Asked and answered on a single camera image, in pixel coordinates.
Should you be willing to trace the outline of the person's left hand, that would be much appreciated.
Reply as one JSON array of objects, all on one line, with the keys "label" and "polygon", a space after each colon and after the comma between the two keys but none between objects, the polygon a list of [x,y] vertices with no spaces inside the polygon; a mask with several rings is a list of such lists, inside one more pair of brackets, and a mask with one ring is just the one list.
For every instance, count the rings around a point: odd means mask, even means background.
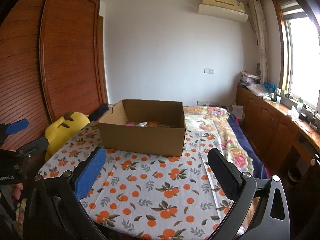
[{"label": "person's left hand", "polygon": [[23,184],[11,184],[11,185],[1,185],[1,191],[4,193],[5,198],[12,200],[20,200],[21,191],[23,190]]}]

